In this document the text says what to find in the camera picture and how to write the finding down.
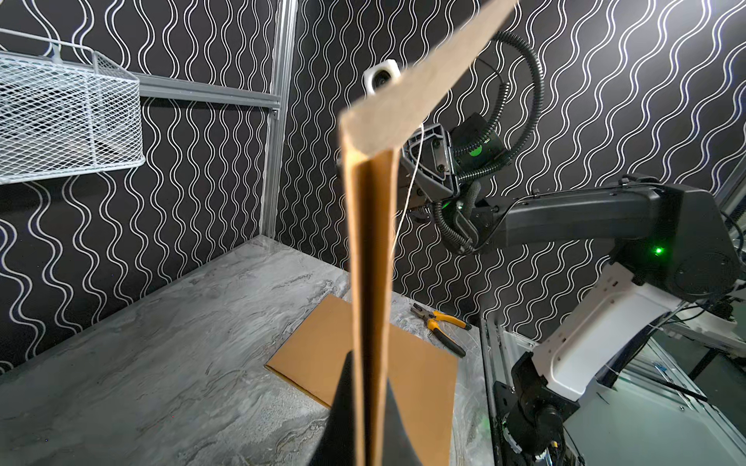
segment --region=wavy white line pattern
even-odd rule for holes
[[[472,0],[365,0],[353,25],[348,5],[347,13],[342,2],[299,5],[277,221],[278,240],[340,267],[348,250],[332,163],[335,115],[363,94],[365,68],[387,58],[415,63],[478,9]],[[746,0],[521,1],[504,29],[539,54],[545,111],[515,163],[492,178],[492,194],[597,186],[632,169],[715,192],[746,154],[745,22]],[[512,142],[529,111],[528,72],[509,47],[487,47],[482,57],[513,85],[500,125]],[[325,78],[331,63],[333,83]],[[472,66],[429,122],[451,129],[472,112],[486,115],[494,81]],[[431,224],[408,218],[402,230],[397,292],[461,316],[498,312],[537,340],[595,282],[611,245],[557,242],[456,257]]]
[[[267,92],[276,10],[0,1],[0,28],[89,45],[135,72]],[[258,234],[266,111],[143,99],[142,119],[138,169],[0,186],[0,374]]]

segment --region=wire basket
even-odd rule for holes
[[[83,45],[49,42],[51,59],[0,51],[0,184],[126,169],[142,155],[140,80]],[[90,53],[64,62],[60,46]]]

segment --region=white thread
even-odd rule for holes
[[[410,188],[407,190],[407,200],[404,202],[404,209],[401,211],[401,220],[399,220],[399,227],[396,229],[394,235],[394,246],[391,248],[391,255],[396,252],[396,242],[399,240],[399,232],[401,231],[401,225],[404,223],[404,216],[407,215],[407,208],[410,206],[410,196],[412,195],[412,186],[415,184],[415,176],[417,175],[417,169],[419,168],[419,160],[422,155],[422,143],[424,142],[424,122],[420,123],[420,146],[417,150],[417,160],[415,161],[415,169],[412,173],[412,179],[410,180]]]
[[[609,367],[609,365],[608,365],[608,364],[604,364],[604,365],[606,366],[606,368],[607,368],[607,369],[609,369],[609,370],[610,370],[611,372],[613,372],[614,374],[616,374],[616,375],[618,375],[618,376],[621,376],[621,374],[620,374],[619,372],[615,371],[614,369],[611,369],[611,368]]]

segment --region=marble countertop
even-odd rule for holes
[[[2,465],[305,465],[327,410],[264,364],[348,275],[258,236],[0,377]],[[392,323],[442,347],[394,293]],[[479,333],[451,465],[492,465]]]

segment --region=white camera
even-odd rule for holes
[[[394,60],[384,60],[363,72],[363,86],[367,95],[374,95],[376,89],[401,76],[399,65]]]

